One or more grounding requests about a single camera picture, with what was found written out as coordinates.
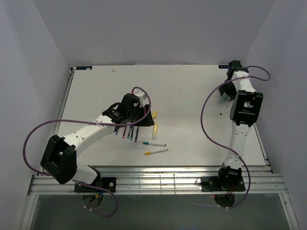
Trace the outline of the red pen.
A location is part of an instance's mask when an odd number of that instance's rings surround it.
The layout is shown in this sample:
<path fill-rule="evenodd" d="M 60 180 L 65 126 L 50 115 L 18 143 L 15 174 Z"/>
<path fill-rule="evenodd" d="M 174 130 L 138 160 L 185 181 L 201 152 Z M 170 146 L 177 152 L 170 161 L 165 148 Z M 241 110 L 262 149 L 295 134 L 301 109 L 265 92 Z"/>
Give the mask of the red pen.
<path fill-rule="evenodd" d="M 122 138 L 125 138 L 127 127 L 124 127 Z"/>

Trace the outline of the dark green marker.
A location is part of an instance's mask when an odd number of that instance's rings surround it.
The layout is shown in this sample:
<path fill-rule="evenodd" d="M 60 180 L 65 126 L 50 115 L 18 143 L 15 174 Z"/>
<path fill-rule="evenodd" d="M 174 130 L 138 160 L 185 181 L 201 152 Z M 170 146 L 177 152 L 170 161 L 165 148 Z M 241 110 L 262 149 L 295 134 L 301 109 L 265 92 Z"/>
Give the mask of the dark green marker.
<path fill-rule="evenodd" d="M 228 113 L 230 113 L 230 110 L 229 111 L 220 112 L 219 115 L 225 115 L 225 114 L 228 114 Z"/>

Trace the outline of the green pen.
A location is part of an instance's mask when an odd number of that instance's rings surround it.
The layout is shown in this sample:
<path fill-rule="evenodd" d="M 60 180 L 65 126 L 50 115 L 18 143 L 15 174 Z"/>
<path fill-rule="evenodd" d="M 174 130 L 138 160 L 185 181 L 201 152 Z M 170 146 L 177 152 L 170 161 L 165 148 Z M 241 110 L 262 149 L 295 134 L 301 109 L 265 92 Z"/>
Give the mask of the green pen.
<path fill-rule="evenodd" d="M 132 129 L 132 126 L 130 126 L 130 127 L 129 127 L 129 130 L 128 130 L 128 134 L 127 134 L 127 138 L 128 138 L 128 139 L 130 138 L 131 129 Z"/>

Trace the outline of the purple pen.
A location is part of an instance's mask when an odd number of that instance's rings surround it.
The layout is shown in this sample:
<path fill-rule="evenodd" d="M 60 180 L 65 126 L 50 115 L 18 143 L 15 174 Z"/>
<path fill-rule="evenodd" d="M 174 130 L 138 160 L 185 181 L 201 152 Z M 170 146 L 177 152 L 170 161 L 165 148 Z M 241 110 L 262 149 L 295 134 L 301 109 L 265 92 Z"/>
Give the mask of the purple pen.
<path fill-rule="evenodd" d="M 134 142 L 137 142 L 137 139 L 138 139 L 138 133 L 139 133 L 139 127 L 137 127 L 137 129 L 136 129 L 136 135 L 135 135 L 135 141 L 134 141 Z"/>

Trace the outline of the yellow highlighter body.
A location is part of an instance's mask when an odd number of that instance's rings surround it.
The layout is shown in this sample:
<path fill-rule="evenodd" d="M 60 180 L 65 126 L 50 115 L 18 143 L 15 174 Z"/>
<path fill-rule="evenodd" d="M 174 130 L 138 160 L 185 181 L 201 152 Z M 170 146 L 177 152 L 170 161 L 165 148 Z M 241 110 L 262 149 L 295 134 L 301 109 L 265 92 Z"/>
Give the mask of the yellow highlighter body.
<path fill-rule="evenodd" d="M 152 131 L 152 139 L 157 139 L 157 133 L 158 133 L 158 123 L 155 122 Z"/>

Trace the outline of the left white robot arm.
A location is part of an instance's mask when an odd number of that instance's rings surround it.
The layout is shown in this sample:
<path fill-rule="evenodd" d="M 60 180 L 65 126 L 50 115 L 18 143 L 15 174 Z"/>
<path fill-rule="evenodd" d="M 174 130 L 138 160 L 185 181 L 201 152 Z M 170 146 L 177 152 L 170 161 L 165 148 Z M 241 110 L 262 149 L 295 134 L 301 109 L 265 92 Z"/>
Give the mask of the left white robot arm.
<path fill-rule="evenodd" d="M 137 127 L 154 125 L 149 104 L 134 104 L 126 111 L 120 110 L 120 107 L 120 103 L 117 103 L 117 108 L 108 108 L 92 124 L 71 134 L 63 137 L 53 135 L 48 140 L 40 162 L 41 167 L 59 184 L 74 181 L 84 183 L 90 191 L 99 190 L 102 185 L 101 173 L 91 165 L 78 163 L 78 157 L 97 141 L 121 127 L 130 124 Z"/>

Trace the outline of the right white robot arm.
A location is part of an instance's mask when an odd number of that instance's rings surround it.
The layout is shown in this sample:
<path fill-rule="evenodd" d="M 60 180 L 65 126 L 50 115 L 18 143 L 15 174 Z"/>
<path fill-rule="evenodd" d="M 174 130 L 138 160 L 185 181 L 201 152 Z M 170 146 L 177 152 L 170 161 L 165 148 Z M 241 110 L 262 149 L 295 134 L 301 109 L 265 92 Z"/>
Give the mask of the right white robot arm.
<path fill-rule="evenodd" d="M 246 70 L 228 71 L 226 84 L 219 87 L 219 93 L 233 101 L 230 110 L 232 132 L 229 150 L 218 172 L 217 186 L 222 190 L 241 186 L 242 156 L 251 127 L 257 121 L 263 101 L 263 94 L 257 92 Z"/>

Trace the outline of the light green marker cap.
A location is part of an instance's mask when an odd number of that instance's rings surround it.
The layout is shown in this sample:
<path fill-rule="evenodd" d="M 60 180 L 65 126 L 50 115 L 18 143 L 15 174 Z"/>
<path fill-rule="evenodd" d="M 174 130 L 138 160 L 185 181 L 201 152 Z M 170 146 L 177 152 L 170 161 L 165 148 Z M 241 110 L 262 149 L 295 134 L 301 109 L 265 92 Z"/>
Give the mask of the light green marker cap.
<path fill-rule="evenodd" d="M 218 101 L 216 101 L 215 105 L 221 106 L 223 103 L 226 103 L 228 101 L 229 101 L 229 97 L 226 95 L 226 96 L 221 97 Z"/>

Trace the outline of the dark blue pen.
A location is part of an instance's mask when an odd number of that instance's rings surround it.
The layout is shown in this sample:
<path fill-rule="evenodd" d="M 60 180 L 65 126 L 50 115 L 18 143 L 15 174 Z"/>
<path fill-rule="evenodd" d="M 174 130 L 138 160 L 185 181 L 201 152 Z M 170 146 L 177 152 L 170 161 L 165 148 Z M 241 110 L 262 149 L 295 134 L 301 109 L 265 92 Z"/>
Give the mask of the dark blue pen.
<path fill-rule="evenodd" d="M 134 132 L 134 126 L 131 126 L 131 131 L 130 131 L 130 140 L 131 141 L 133 139 L 133 132 Z"/>

